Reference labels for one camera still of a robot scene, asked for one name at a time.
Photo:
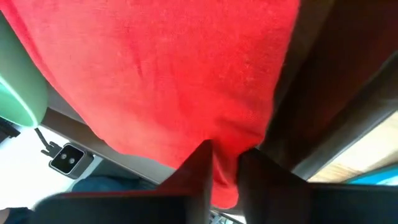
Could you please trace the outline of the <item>person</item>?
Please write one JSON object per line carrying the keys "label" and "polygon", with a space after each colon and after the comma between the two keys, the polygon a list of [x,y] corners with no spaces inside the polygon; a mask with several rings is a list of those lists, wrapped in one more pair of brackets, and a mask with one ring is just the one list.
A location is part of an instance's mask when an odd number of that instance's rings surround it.
{"label": "person", "polygon": [[71,192],[119,192],[130,190],[154,190],[156,185],[140,177],[132,179],[111,176],[89,176],[79,180]]}

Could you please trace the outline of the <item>green plate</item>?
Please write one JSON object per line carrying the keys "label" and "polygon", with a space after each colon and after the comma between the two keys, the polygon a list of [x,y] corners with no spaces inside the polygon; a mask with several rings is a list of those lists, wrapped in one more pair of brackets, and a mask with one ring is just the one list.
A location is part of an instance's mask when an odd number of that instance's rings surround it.
{"label": "green plate", "polygon": [[47,107],[47,82],[0,12],[0,118],[36,128]]}

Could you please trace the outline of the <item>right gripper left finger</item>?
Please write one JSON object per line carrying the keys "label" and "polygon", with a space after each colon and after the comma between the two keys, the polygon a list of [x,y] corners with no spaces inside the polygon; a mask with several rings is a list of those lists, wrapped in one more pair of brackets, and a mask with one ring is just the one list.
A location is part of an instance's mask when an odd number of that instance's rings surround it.
{"label": "right gripper left finger", "polygon": [[207,224],[212,174],[205,140],[154,190],[57,194],[36,206],[29,224]]}

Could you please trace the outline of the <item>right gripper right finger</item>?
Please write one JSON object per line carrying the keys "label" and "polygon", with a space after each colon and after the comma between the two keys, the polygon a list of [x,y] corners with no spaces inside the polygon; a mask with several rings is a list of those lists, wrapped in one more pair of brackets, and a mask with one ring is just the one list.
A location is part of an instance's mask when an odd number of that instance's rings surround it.
{"label": "right gripper right finger", "polygon": [[258,149],[239,156],[247,224],[398,224],[398,187],[307,182]]}

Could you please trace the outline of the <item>red cloth napkin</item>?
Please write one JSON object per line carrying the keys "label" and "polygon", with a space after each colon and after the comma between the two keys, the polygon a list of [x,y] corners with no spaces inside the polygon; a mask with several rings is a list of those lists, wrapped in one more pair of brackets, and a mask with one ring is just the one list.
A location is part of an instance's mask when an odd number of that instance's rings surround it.
{"label": "red cloth napkin", "polygon": [[111,148],[178,167],[215,147],[212,204],[238,201],[300,0],[0,0],[47,81]]}

